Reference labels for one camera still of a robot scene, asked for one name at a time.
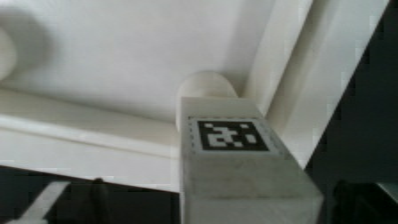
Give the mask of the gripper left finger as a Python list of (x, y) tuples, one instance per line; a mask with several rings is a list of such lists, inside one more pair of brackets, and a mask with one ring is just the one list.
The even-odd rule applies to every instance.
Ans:
[(112, 224), (107, 184), (54, 181), (16, 219), (16, 224)]

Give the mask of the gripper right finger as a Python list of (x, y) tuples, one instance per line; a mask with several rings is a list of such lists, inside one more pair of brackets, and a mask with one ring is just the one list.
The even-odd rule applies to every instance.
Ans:
[(334, 188), (333, 224), (398, 224), (398, 183), (350, 183)]

